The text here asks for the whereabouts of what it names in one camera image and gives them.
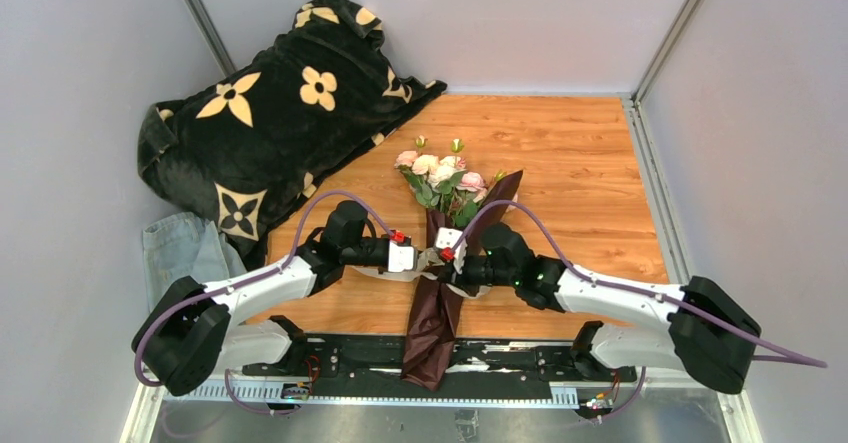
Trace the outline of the cream ribbon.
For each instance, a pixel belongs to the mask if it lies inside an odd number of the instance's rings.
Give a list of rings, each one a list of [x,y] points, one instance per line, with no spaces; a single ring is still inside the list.
[[[377,279],[413,282],[419,278],[436,281],[443,266],[444,262],[435,255],[435,251],[428,249],[419,254],[417,266],[413,270],[389,272],[382,268],[360,266],[354,266],[354,269],[363,275]],[[448,288],[453,293],[466,299],[479,299],[491,292],[490,286],[480,285],[459,285],[448,283]]]

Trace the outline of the dark red wrapping paper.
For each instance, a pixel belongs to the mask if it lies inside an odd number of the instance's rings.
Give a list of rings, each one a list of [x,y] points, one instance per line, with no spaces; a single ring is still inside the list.
[[[494,183],[484,205],[497,200],[512,201],[517,196],[523,176],[523,171],[517,171]],[[468,253],[480,253],[482,231],[500,222],[506,211],[506,206],[499,206],[485,212],[468,234]],[[450,217],[438,210],[425,209],[425,214],[428,246],[434,245],[439,228],[460,229],[453,226]],[[425,278],[416,280],[405,336],[402,380],[430,391],[439,389],[453,355],[464,300],[445,283]]]

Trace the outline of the pink fake flower stem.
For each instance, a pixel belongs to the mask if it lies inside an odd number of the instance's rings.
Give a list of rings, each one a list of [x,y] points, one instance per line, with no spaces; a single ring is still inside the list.
[[[466,172],[454,188],[450,219],[456,228],[465,228],[483,207],[490,186],[477,172]]]
[[[428,139],[424,135],[418,135],[414,140],[415,148],[399,153],[393,167],[398,170],[411,170],[415,161],[423,155],[422,150],[427,146]]]

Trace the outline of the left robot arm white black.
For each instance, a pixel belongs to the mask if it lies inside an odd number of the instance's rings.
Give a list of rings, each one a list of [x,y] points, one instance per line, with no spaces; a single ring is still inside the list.
[[[298,328],[284,318],[257,324],[251,318],[324,291],[351,266],[414,269],[418,252],[410,238],[398,230],[378,235],[381,223],[367,205],[343,200],[276,263],[218,281],[175,280],[132,340],[137,378],[182,396],[211,376],[290,360]]]

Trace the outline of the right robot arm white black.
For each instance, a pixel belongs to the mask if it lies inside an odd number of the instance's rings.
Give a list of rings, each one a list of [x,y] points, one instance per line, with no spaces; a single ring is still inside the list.
[[[439,229],[440,279],[460,295],[473,286],[505,286],[538,310],[596,315],[572,344],[582,372],[663,368],[720,393],[743,389],[761,327],[714,281],[653,284],[599,274],[535,254],[503,223],[485,228],[481,244],[473,255],[461,231]]]

